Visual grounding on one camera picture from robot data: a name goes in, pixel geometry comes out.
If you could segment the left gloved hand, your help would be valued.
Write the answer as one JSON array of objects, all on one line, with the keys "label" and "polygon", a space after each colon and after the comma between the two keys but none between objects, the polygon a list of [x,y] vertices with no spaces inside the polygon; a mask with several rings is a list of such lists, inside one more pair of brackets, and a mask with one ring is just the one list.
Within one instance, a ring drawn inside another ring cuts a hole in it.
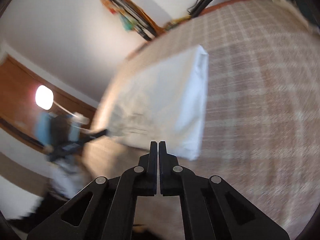
[{"label": "left gloved hand", "polygon": [[88,183],[90,176],[74,161],[49,163],[50,189],[66,199],[73,198]]}]

